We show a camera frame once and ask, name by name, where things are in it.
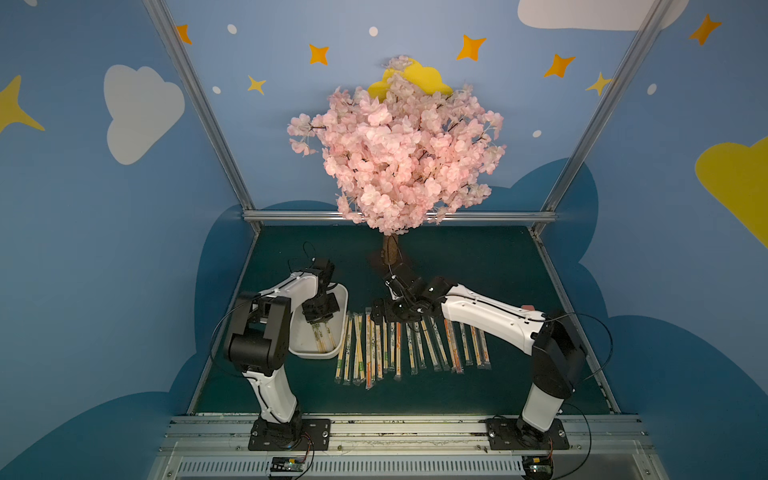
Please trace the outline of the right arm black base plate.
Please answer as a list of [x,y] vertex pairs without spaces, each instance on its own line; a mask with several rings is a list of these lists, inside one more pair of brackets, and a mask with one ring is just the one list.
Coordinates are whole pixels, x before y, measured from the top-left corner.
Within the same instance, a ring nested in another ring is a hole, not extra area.
[[495,415],[484,420],[490,448],[501,450],[569,450],[570,443],[563,423],[554,419],[544,432],[521,418]]

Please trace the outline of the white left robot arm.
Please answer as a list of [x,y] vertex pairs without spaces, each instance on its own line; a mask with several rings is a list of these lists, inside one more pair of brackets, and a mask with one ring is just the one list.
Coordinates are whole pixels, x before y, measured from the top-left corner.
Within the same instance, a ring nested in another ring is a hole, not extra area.
[[290,350],[295,320],[313,328],[345,317],[345,306],[332,282],[335,265],[315,259],[305,269],[238,304],[224,337],[226,359],[252,386],[261,408],[260,418],[272,425],[287,425],[298,415],[298,400],[288,385],[284,364]]

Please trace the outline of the chopsticks pair fourteenth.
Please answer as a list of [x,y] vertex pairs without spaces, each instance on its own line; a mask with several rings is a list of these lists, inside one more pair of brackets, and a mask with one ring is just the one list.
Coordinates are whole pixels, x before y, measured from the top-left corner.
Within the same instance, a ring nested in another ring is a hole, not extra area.
[[335,369],[335,376],[334,376],[334,381],[336,384],[341,384],[344,378],[343,370],[344,370],[344,362],[346,357],[346,345],[347,345],[347,340],[349,338],[349,327],[350,327],[349,319],[346,318],[343,323],[342,336],[339,342],[339,351],[336,359],[336,369]]

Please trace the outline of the chopsticks pair eleventh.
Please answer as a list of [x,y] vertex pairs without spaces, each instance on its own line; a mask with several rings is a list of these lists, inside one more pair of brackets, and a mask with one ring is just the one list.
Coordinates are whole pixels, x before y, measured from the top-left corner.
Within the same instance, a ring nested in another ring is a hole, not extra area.
[[375,342],[375,367],[376,378],[381,381],[384,378],[383,372],[383,350],[382,350],[382,331],[380,324],[374,324],[374,342]]

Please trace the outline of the white plastic storage box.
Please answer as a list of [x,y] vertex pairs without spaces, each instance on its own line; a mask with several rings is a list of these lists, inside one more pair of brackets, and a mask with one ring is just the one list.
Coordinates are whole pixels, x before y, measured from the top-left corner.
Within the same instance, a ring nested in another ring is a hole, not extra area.
[[328,319],[309,323],[300,307],[292,315],[289,352],[307,360],[328,360],[338,356],[347,330],[348,290],[341,284],[332,290],[340,310]]

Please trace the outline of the chopsticks pair twelfth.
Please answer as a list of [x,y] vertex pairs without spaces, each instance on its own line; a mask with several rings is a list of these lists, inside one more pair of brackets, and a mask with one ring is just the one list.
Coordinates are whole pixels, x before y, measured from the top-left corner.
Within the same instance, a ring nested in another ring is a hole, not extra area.
[[365,381],[365,359],[363,350],[363,316],[360,313],[354,314],[354,332],[355,332],[355,373],[353,383],[361,385]]

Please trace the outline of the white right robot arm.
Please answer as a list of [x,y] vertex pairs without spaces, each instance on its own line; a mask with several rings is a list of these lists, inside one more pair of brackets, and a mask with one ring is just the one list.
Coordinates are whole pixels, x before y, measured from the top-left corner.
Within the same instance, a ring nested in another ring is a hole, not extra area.
[[544,434],[565,400],[583,381],[587,350],[567,314],[549,318],[480,295],[437,276],[425,281],[399,263],[383,277],[390,296],[374,311],[375,321],[415,323],[442,319],[489,333],[531,357],[532,386],[516,428]]

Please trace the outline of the chopsticks red print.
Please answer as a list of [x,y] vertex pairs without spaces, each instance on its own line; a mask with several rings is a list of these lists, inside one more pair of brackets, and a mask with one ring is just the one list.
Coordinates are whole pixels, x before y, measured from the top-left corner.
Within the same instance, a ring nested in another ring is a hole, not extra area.
[[366,389],[370,390],[373,388],[375,384],[375,352],[374,352],[374,343],[373,340],[373,327],[372,327],[372,321],[371,321],[371,313],[372,309],[370,307],[367,307],[365,309],[365,318],[364,318],[364,326],[365,326],[365,349],[366,349]]

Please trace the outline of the chopsticks pair thirteenth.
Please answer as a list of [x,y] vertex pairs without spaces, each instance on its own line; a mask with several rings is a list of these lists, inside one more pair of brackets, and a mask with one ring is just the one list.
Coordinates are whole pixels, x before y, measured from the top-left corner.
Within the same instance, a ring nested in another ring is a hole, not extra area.
[[350,385],[353,379],[353,352],[352,343],[354,336],[354,319],[349,315],[345,337],[345,363],[344,363],[344,385]]

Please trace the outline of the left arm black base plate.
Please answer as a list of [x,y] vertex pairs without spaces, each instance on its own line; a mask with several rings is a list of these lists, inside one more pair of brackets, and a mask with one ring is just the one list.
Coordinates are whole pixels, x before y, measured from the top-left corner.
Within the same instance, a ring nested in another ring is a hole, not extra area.
[[250,431],[249,451],[327,451],[329,419],[306,419],[298,423],[272,423],[258,418]]

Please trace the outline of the chopsticks pair fifteenth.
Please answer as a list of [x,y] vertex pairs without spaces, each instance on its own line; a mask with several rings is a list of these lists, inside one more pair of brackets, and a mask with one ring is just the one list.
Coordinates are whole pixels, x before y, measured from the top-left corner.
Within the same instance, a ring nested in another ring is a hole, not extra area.
[[324,324],[324,334],[326,337],[328,351],[332,351],[335,348],[336,341],[333,335],[333,331],[328,322]]

